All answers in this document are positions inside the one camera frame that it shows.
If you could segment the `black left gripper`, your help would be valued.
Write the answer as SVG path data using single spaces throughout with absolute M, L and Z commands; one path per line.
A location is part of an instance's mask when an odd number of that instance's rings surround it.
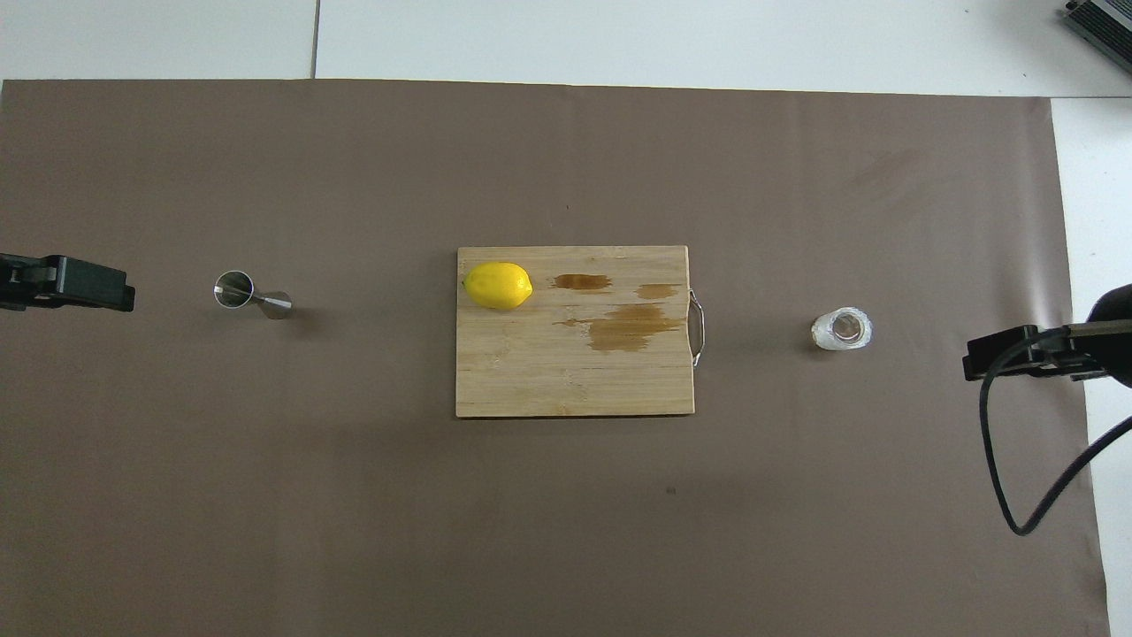
M 66 305 L 106 308 L 121 313 L 134 310 L 136 289 L 127 282 L 126 272 L 62 255 L 51 258 L 53 264 L 46 257 L 1 253 L 1 307 L 5 310 Z

